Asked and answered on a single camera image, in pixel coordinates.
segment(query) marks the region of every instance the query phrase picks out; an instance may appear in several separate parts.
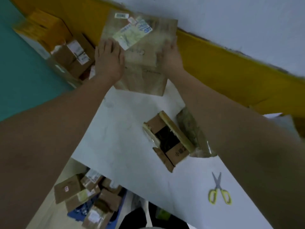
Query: white wall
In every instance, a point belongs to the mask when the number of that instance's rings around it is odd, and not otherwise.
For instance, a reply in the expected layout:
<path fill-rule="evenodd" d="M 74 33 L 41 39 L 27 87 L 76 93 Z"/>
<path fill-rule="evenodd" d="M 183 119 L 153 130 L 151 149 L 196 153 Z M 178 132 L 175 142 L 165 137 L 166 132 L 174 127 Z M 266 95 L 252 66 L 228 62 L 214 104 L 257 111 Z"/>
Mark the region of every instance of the white wall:
<path fill-rule="evenodd" d="M 113 0 L 305 77 L 305 0 Z"/>

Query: forearm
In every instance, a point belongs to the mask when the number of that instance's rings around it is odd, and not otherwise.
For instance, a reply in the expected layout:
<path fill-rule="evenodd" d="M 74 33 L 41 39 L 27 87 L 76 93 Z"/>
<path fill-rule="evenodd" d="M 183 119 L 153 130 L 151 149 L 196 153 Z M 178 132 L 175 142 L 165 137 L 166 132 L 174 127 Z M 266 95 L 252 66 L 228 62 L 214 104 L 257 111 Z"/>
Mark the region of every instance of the forearm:
<path fill-rule="evenodd" d="M 298 191 L 304 187 L 299 180 L 305 178 L 303 145 L 187 72 L 170 73 L 168 77 L 212 149 L 272 226 L 304 223 L 300 212 L 305 210 L 305 199 Z"/>
<path fill-rule="evenodd" d="M 12 223 L 26 227 L 111 85 L 96 76 L 74 91 L 0 122 L 2 212 L 15 212 L 1 218 L 2 226 L 10 222 L 10 227 Z"/>

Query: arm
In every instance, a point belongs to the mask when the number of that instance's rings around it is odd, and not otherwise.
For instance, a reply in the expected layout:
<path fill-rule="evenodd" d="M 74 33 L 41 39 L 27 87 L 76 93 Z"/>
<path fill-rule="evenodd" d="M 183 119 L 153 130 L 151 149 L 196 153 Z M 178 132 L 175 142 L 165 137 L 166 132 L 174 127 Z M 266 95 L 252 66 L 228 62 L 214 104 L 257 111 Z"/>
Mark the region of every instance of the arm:
<path fill-rule="evenodd" d="M 1 228 L 27 226 L 121 78 L 118 43 L 101 41 L 95 60 L 96 76 L 81 87 L 0 122 Z"/>
<path fill-rule="evenodd" d="M 304 227 L 303 144 L 187 73 L 175 43 L 167 42 L 158 58 L 211 148 L 269 223 L 274 228 Z"/>

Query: yellow scissors handle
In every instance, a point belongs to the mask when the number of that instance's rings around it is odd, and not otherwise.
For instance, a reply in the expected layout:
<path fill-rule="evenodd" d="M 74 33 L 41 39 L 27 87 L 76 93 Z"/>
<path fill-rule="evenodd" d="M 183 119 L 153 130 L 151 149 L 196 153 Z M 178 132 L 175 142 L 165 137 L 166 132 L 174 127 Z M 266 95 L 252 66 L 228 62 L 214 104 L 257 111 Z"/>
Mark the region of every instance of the yellow scissors handle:
<path fill-rule="evenodd" d="M 229 194 L 229 192 L 227 192 L 226 190 L 220 190 L 221 191 L 221 194 L 224 198 L 224 202 L 228 205 L 231 205 L 232 204 L 232 200 L 231 200 L 231 196 Z"/>
<path fill-rule="evenodd" d="M 209 191 L 209 202 L 215 205 L 217 199 L 217 189 Z"/>

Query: teal wall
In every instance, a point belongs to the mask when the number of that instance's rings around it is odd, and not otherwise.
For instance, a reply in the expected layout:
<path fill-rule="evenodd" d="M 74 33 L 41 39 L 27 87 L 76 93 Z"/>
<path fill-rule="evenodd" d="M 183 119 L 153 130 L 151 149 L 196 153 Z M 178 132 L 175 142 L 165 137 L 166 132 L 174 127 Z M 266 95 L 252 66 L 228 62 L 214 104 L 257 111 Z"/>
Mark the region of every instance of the teal wall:
<path fill-rule="evenodd" d="M 0 121 L 73 89 L 12 30 L 22 19 L 9 0 L 0 0 Z"/>

